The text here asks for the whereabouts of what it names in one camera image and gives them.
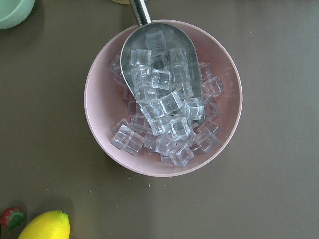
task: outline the scoop handle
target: scoop handle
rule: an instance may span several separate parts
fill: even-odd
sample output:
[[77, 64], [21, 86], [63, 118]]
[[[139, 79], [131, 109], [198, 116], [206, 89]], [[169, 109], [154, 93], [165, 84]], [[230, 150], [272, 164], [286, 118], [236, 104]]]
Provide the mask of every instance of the scoop handle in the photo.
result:
[[144, 0], [130, 0], [130, 5], [138, 26], [152, 23]]

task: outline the silver scoop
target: silver scoop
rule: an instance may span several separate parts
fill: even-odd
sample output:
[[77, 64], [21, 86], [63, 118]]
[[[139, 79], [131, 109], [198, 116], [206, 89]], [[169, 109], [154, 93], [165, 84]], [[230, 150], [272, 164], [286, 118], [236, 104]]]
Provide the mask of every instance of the silver scoop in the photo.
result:
[[192, 78], [191, 85], [194, 92], [193, 97], [199, 97], [202, 99], [201, 73], [197, 53], [195, 46], [188, 35], [175, 26], [166, 23], [152, 22], [144, 0], [130, 0], [130, 4], [138, 28], [132, 32], [125, 41], [121, 51], [120, 62], [123, 77], [132, 94], [135, 96], [135, 92], [133, 90], [134, 85], [131, 77], [131, 65], [129, 63], [131, 50], [146, 49], [145, 33], [162, 30], [167, 40], [167, 49], [185, 48], [187, 50], [189, 57], [188, 67]]

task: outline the pink bowl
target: pink bowl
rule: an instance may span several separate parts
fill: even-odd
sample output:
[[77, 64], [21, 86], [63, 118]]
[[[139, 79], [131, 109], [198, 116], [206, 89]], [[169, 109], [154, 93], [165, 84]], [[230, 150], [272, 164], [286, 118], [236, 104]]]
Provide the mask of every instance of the pink bowl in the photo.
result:
[[127, 105], [122, 99], [123, 88], [114, 82], [107, 69], [116, 54], [121, 52], [126, 38], [137, 26], [132, 26], [110, 40], [95, 58], [85, 85], [84, 107], [90, 130], [100, 147], [120, 165], [140, 174], [170, 177], [192, 172], [213, 160], [233, 136], [242, 109], [242, 88], [236, 66], [225, 48], [211, 35], [188, 23], [158, 20], [185, 31], [192, 39], [200, 61], [210, 62], [214, 75], [221, 77], [225, 92], [217, 99], [220, 116], [215, 122], [221, 126], [220, 144], [208, 154], [196, 155], [186, 167], [176, 167], [160, 161], [158, 154], [148, 154], [144, 148], [137, 156], [111, 145], [111, 129], [122, 118], [129, 118]]

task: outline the bowl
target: bowl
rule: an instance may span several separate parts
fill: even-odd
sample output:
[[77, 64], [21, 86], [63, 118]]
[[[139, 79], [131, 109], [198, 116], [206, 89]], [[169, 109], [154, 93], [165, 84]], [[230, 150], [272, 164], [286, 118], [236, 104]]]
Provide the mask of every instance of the bowl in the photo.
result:
[[0, 29], [7, 29], [22, 23], [31, 13], [34, 0], [0, 1]]
[[158, 154], [149, 154], [145, 148], [137, 156], [111, 145], [111, 129], [122, 119], [129, 119], [127, 104], [122, 99], [123, 87], [112, 80], [107, 68], [121, 52], [126, 38], [137, 26], [129, 27], [111, 39], [95, 58], [88, 73], [84, 108], [89, 128], [100, 147], [120, 165], [143, 175], [171, 177], [192, 172], [216, 158], [232, 138], [242, 109], [242, 88], [237, 68], [225, 48], [210, 34], [191, 24], [174, 20], [157, 20], [185, 31], [193, 41], [200, 61], [210, 62], [212, 72], [221, 78], [225, 92], [216, 98], [220, 116], [214, 121], [221, 126], [220, 143], [207, 154], [198, 154], [186, 167], [160, 161]]

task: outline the ice scoop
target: ice scoop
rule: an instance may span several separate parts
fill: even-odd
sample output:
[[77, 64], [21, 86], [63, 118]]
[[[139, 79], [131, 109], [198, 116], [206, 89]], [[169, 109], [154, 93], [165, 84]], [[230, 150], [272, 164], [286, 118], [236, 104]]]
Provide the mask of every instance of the ice scoop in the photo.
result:
[[138, 28], [132, 32], [125, 41], [121, 51], [121, 70], [123, 77], [132, 92], [134, 92], [134, 84], [131, 77], [131, 65], [129, 63], [130, 53], [134, 49], [146, 49], [145, 35], [149, 32], [163, 31], [167, 49], [185, 48], [188, 52], [188, 67], [191, 76], [191, 85], [194, 92], [193, 97], [202, 99], [201, 89], [201, 73], [199, 69], [196, 49], [188, 35], [179, 28], [170, 24], [161, 22], [152, 22], [144, 0], [130, 0], [130, 4], [138, 25]]

